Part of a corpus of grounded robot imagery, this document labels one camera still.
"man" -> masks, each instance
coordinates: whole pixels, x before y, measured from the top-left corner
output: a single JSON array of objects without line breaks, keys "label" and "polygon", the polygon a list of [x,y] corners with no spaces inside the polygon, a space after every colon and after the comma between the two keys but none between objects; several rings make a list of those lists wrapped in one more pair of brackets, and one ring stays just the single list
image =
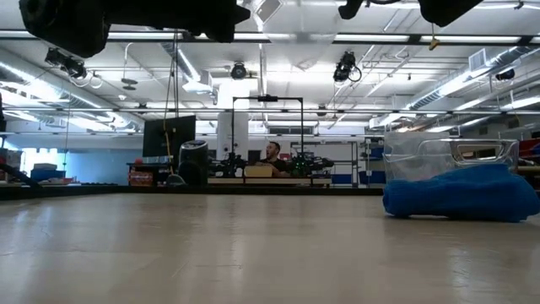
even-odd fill
[{"label": "man", "polygon": [[276,142],[267,145],[267,158],[256,163],[256,166],[271,166],[273,177],[289,177],[287,163],[278,158],[281,146]]}]

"clear plastic container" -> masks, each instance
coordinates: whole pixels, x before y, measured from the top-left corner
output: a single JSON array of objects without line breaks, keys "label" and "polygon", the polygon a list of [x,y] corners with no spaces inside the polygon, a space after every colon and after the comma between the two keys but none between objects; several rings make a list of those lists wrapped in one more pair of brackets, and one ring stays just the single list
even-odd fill
[{"label": "clear plastic container", "polygon": [[385,136],[383,159],[387,182],[422,181],[455,169],[486,164],[506,164],[510,170],[517,169],[517,140],[422,139],[433,136],[427,133],[417,135],[416,140],[406,140],[399,135]]}]

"black monitor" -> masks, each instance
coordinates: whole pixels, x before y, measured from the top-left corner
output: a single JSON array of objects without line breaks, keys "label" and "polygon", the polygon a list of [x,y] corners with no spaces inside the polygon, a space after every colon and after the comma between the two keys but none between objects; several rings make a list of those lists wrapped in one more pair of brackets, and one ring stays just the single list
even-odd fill
[{"label": "black monitor", "polygon": [[[178,157],[180,147],[195,139],[195,116],[165,119],[169,134],[170,154]],[[167,140],[163,119],[144,123],[143,157],[167,156]]]}]

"blue cloth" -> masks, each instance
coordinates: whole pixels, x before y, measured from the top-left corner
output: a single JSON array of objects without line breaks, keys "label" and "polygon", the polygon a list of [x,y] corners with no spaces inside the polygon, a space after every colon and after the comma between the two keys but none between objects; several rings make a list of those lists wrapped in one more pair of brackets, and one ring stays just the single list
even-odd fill
[{"label": "blue cloth", "polygon": [[396,217],[519,222],[540,212],[534,189],[506,165],[473,166],[420,182],[391,181],[382,201],[386,212]]}]

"plastic bin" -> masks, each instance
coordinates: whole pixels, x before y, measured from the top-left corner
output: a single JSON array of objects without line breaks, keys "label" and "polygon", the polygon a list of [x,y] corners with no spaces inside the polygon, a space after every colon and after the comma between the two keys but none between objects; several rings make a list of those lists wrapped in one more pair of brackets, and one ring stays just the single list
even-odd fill
[{"label": "plastic bin", "polygon": [[458,168],[486,164],[506,164],[513,171],[517,168],[517,140],[422,139],[433,135],[418,133],[415,140],[407,141],[398,136],[388,133],[385,140],[383,159],[388,182],[422,181]]}]

